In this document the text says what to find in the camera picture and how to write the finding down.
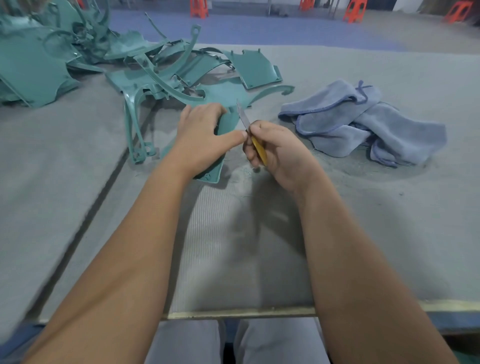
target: gray pants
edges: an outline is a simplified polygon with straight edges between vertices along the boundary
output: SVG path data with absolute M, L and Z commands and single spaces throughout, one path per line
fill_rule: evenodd
M 164 321 L 145 364 L 221 364 L 224 344 L 222 321 Z M 330 363 L 313 317 L 241 320 L 233 349 L 238 364 Z

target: orange stool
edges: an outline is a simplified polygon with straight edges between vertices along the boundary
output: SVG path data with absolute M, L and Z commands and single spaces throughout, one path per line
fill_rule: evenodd
M 190 0 L 190 17 L 195 15 L 205 19 L 208 16 L 207 0 Z
M 357 20 L 359 23 L 361 23 L 366 8 L 367 0 L 350 0 L 350 3 L 347 6 L 347 10 L 345 10 L 343 20 L 348 18 L 349 23 L 353 23 Z
M 300 0 L 300 10 L 307 11 L 313 8 L 313 5 L 315 4 L 315 0 Z
M 464 21 L 472 5 L 473 1 L 457 1 L 445 15 L 444 22 L 451 24 Z

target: microfiber cloth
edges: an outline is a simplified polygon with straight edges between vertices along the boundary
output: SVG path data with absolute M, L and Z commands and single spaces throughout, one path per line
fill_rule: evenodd
M 445 125 L 407 118 L 381 102 L 377 87 L 337 80 L 314 95 L 284 104 L 278 116 L 296 118 L 295 128 L 314 148 L 346 157 L 368 145 L 370 158 L 388 166 L 415 165 L 446 144 Z

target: forearm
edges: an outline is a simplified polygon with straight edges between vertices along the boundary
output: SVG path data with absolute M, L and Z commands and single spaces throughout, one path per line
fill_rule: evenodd
M 323 171 L 297 195 L 315 308 L 335 363 L 456 363 Z
M 169 160 L 154 170 L 26 363 L 143 363 L 165 304 L 186 183 Z

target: yellow knife handle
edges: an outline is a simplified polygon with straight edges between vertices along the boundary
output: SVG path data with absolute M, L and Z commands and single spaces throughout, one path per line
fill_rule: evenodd
M 260 159 L 262 160 L 262 163 L 264 164 L 264 166 L 266 166 L 267 165 L 267 153 L 265 152 L 265 148 L 263 147 L 263 145 L 260 144 L 260 142 L 257 140 L 257 138 L 255 138 L 253 135 L 252 135 L 252 143 L 255 146 L 255 149 L 257 149 L 257 153 L 260 156 Z

